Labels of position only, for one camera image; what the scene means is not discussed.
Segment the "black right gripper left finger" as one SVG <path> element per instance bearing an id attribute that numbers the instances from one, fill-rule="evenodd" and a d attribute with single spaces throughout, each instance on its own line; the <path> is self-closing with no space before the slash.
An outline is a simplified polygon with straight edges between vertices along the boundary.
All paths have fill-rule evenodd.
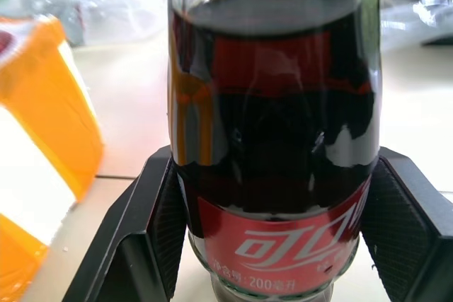
<path id="1" fill-rule="evenodd" d="M 105 214 L 66 292 L 66 302 L 170 302 L 186 229 L 168 146 Z"/>

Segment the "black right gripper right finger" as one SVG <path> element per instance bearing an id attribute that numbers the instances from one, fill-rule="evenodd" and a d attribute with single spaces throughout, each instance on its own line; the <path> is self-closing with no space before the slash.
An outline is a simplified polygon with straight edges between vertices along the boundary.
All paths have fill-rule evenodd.
<path id="1" fill-rule="evenodd" d="M 453 302 L 453 203 L 403 155 L 381 155 L 362 234 L 391 302 Z"/>

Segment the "glass cola bottle red label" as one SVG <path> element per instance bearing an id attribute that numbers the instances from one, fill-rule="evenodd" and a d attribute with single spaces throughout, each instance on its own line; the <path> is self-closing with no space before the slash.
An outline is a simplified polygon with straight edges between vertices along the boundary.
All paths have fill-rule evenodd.
<path id="1" fill-rule="evenodd" d="M 379 0 L 168 0 L 168 128 L 217 302 L 330 302 L 379 153 Z"/>

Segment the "orange plastic crate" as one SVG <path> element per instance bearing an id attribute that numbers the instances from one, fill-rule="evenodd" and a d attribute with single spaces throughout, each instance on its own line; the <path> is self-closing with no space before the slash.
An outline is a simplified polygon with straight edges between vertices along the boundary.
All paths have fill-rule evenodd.
<path id="1" fill-rule="evenodd" d="M 103 152 L 59 20 L 0 17 L 0 302 L 20 302 Z"/>

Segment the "clear crumpled plastic bag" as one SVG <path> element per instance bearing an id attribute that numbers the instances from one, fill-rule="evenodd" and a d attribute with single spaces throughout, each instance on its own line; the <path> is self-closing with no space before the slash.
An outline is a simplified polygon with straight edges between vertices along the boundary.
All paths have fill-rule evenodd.
<path id="1" fill-rule="evenodd" d="M 145 40 L 166 22 L 166 0 L 19 0 L 32 16 L 51 15 L 74 47 Z"/>

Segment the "dark monitor with silver stand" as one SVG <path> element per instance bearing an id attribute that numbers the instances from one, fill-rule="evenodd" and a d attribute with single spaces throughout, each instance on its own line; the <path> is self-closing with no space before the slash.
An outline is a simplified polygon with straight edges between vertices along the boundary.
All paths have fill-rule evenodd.
<path id="1" fill-rule="evenodd" d="M 453 47 L 453 0 L 381 0 L 381 49 Z"/>

